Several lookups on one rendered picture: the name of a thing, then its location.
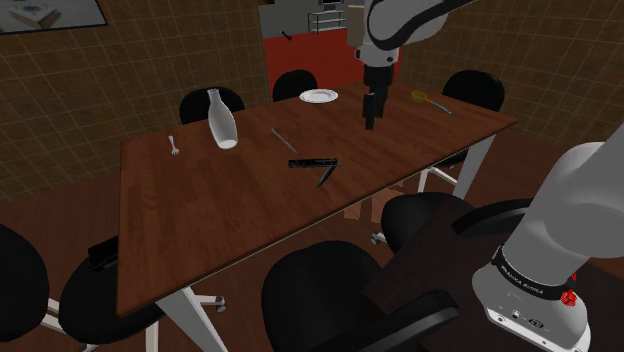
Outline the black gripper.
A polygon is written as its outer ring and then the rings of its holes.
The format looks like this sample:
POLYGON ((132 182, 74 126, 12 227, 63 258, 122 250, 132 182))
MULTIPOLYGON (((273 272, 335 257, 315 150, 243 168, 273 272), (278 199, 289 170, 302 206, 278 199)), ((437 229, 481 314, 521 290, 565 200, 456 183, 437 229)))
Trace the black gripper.
POLYGON ((382 118, 387 100, 387 90, 394 78, 394 65, 374 67, 365 65, 363 83, 369 88, 364 95, 362 116, 365 118, 365 129, 372 130, 376 118, 382 118))

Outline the white plate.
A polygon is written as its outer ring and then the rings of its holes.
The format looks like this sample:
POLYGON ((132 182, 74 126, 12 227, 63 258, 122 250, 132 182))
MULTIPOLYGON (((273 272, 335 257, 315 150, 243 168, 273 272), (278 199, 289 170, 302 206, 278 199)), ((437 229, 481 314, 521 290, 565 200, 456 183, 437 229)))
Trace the white plate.
POLYGON ((323 104, 336 100, 338 93, 330 89, 311 89, 302 92, 299 98, 307 103, 323 104))

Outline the black folding knife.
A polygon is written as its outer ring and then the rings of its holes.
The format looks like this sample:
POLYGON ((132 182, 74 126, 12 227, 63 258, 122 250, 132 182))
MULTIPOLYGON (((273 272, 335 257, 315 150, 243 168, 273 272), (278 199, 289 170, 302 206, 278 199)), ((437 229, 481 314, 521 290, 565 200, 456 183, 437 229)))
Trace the black folding knife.
POLYGON ((289 168, 324 168, 325 171, 319 178, 317 188, 319 188, 333 173, 336 167, 340 163, 336 158, 322 158, 322 159, 297 159, 289 160, 289 168))

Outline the black office chair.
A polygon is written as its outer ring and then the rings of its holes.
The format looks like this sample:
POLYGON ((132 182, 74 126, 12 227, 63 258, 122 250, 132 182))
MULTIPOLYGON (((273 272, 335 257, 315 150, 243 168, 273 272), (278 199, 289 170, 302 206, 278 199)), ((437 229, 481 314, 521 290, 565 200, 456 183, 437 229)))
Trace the black office chair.
POLYGON ((389 200, 381 214, 381 232, 371 242, 385 242, 397 253, 409 239, 438 213, 440 223, 463 238, 511 233, 531 205, 532 198, 510 199, 474 207, 467 201, 443 192, 400 195, 389 200))
POLYGON ((145 333, 145 351, 159 352, 158 328, 164 312, 151 304, 126 317, 118 316, 117 275, 117 263, 92 272, 87 257, 70 276, 61 298, 48 300, 41 324, 81 342, 78 352, 93 352, 100 345, 141 331, 145 333))
POLYGON ((275 82, 272 98, 274 102, 298 97, 302 92, 317 89, 315 76, 307 70, 297 69, 282 74, 275 82))
MULTIPOLYGON (((505 98, 502 82, 493 74, 478 70, 463 70, 453 74, 445 83, 442 95, 480 106, 492 111, 499 111, 505 98)), ((435 174, 449 184, 456 185, 457 180, 448 175, 442 168, 452 169, 465 161, 469 149, 435 164, 420 173, 418 191, 423 192, 429 174, 435 174)))
POLYGON ((459 317, 443 290, 390 314, 372 311, 362 291, 380 271, 367 251, 345 241, 319 242, 278 260, 261 292, 273 352, 424 352, 419 341, 459 317))
MULTIPOLYGON (((221 100, 234 113, 245 109, 242 98, 227 87, 218 87, 221 100)), ((194 123, 208 118, 210 98, 208 88, 196 89, 187 94, 179 106, 179 117, 182 124, 194 123)))
POLYGON ((42 322, 49 292, 41 255, 23 236, 0 224, 0 342, 18 339, 42 322))

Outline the tan box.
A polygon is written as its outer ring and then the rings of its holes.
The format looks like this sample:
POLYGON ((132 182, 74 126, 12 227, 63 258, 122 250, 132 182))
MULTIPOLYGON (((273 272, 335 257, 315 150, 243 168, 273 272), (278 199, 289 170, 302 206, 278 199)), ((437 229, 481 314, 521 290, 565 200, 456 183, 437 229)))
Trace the tan box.
POLYGON ((349 5, 347 7, 347 45, 358 48, 364 37, 364 6, 349 5))

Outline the grey table knife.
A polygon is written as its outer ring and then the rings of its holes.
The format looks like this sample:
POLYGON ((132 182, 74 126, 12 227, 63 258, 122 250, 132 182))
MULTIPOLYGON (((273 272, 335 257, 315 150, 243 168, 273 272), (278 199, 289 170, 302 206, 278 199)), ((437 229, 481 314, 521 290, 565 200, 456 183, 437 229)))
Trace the grey table knife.
POLYGON ((271 132, 291 151, 293 151, 295 154, 298 154, 298 151, 284 137, 282 137, 274 128, 271 128, 271 132))

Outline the grey metal shelf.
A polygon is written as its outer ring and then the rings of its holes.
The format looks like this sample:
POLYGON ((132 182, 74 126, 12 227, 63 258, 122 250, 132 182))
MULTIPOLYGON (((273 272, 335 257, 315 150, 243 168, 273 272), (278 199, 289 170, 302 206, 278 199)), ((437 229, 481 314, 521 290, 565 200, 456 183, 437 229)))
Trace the grey metal shelf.
POLYGON ((310 12, 307 15, 307 30, 309 33, 346 29, 347 18, 344 10, 326 10, 310 12))

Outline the white bottle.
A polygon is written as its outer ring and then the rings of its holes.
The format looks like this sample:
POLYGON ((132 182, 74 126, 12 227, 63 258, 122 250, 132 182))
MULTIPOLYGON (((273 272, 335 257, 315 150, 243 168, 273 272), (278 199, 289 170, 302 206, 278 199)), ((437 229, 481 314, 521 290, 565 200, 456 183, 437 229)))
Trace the white bottle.
POLYGON ((236 123, 232 112, 222 101, 217 88, 207 91, 210 98, 208 121, 214 140, 221 149, 231 149, 238 143, 236 123))

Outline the dark robot stand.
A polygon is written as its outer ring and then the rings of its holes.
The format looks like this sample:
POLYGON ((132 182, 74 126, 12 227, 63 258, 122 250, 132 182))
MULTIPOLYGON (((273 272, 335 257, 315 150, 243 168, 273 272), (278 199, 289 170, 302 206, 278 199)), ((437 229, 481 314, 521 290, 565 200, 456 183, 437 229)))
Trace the dark robot stand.
MULTIPOLYGON (((471 207, 449 194, 439 198, 449 207, 429 213, 364 295, 375 308, 390 311, 431 290, 448 292, 460 317, 421 340, 429 352, 545 352, 490 322, 472 288, 473 273, 508 236, 458 236, 451 223, 471 207)), ((624 352, 624 280, 589 264, 578 274, 591 327, 589 352, 624 352)))

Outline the brown wooden table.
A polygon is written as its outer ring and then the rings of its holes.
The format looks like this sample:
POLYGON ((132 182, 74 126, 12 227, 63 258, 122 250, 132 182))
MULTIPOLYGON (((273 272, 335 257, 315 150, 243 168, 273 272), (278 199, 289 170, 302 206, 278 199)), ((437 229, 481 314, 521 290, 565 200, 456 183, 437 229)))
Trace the brown wooden table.
POLYGON ((226 352, 194 300, 196 282, 468 148, 455 190, 465 195, 514 118, 431 93, 448 114, 411 92, 394 84, 372 130, 362 116, 365 87, 353 83, 329 103, 291 98, 238 112, 231 149, 217 146, 204 121, 123 141, 118 314, 159 303, 204 352, 226 352), (319 188, 324 168, 288 167, 322 158, 340 165, 319 188))

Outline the framed wall picture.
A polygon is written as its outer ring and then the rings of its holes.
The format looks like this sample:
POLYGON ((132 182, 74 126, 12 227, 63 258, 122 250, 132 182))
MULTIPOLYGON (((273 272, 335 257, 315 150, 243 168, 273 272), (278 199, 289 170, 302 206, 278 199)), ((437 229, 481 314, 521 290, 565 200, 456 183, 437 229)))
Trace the framed wall picture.
POLYGON ((0 34, 107 25, 97 0, 0 0, 0 34))

